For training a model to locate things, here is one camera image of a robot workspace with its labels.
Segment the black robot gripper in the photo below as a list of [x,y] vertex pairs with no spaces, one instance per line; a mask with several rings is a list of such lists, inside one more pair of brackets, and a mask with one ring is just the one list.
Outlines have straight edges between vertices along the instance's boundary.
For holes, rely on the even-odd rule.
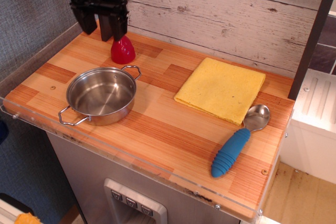
[[93,13],[81,8],[90,7],[116,12],[109,14],[109,28],[114,41],[119,41],[128,29],[127,2],[127,0],[71,0],[71,9],[80,27],[88,35],[97,29],[97,23]]

